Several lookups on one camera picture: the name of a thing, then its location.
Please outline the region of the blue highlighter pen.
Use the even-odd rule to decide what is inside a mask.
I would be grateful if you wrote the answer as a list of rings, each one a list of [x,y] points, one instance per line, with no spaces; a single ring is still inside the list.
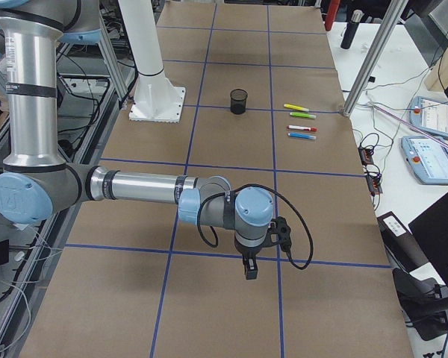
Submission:
[[[315,135],[294,133],[294,132],[287,133],[287,136],[290,138],[305,139],[305,140],[316,140],[317,139],[317,137]]]

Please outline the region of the black thermos bottle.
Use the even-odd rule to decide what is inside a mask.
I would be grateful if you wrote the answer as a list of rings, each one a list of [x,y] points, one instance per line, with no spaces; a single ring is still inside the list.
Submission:
[[[363,14],[364,13],[361,10],[355,10],[352,13],[350,20],[347,22],[343,39],[340,44],[342,49],[349,49],[351,47]]]

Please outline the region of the upper teach pendant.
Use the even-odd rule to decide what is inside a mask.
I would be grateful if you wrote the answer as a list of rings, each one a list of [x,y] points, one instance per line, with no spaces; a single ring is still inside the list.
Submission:
[[[409,119],[422,131],[448,139],[448,102],[416,96],[410,104]]]

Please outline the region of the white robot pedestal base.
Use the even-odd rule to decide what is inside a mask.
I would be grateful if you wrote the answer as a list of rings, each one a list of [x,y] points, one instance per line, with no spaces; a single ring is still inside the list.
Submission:
[[[122,0],[119,8],[138,72],[129,119],[179,122],[186,89],[173,86],[165,74],[152,3]]]

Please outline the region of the aluminium frame post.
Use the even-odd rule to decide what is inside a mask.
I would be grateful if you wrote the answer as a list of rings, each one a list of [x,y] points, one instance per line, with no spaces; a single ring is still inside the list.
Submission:
[[[352,88],[340,110],[340,113],[345,117],[350,117],[354,110],[362,92],[367,86],[378,59],[380,58],[385,46],[393,33],[393,30],[398,23],[401,13],[407,5],[407,0],[393,0],[390,2],[389,8],[384,15],[382,23],[376,32],[372,41],[370,49],[362,63],[362,66],[355,78]]]

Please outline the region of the green highlighter pen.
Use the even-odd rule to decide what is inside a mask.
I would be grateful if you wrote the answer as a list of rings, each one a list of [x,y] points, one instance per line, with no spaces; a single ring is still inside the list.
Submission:
[[[316,119],[316,115],[310,114],[310,113],[304,113],[304,112],[290,112],[290,116],[296,117],[296,118],[305,118],[305,119]]]

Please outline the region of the red white marker pen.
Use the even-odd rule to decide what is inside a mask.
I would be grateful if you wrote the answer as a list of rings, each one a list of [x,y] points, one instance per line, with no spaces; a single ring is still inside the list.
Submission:
[[[298,126],[298,125],[288,125],[288,130],[291,131],[304,131],[304,132],[317,132],[316,127],[308,127],[308,126]]]

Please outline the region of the black mesh pen cup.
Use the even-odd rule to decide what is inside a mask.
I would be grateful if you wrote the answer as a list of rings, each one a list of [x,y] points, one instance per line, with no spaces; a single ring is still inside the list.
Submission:
[[[247,91],[233,89],[230,92],[230,110],[233,114],[240,115],[246,112]]]

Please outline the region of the yellow highlighter pen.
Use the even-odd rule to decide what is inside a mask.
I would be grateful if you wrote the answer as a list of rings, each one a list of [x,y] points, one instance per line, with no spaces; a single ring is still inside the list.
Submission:
[[[287,108],[289,110],[299,111],[299,112],[306,112],[308,113],[310,110],[307,107],[298,106],[295,104],[283,104],[284,108]]]

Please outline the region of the red bottle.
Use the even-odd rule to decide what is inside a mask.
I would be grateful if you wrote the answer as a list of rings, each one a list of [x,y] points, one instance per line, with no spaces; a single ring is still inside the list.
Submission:
[[[324,21],[324,27],[326,31],[330,31],[332,29],[339,7],[340,7],[340,0],[329,1],[329,6]]]

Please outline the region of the lower teach pendant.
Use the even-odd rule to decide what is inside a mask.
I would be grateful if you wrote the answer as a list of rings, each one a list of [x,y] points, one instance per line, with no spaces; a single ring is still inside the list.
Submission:
[[[425,185],[448,185],[448,149],[424,136],[404,136],[401,147],[417,179]]]

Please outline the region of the teach pendant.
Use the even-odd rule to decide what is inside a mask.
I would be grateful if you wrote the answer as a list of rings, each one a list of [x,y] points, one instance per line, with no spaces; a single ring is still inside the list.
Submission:
[[[448,185],[448,149],[424,136],[404,136],[401,147],[417,179],[425,185]]]
[[[416,96],[410,104],[409,119],[422,131],[448,139],[448,102]]]

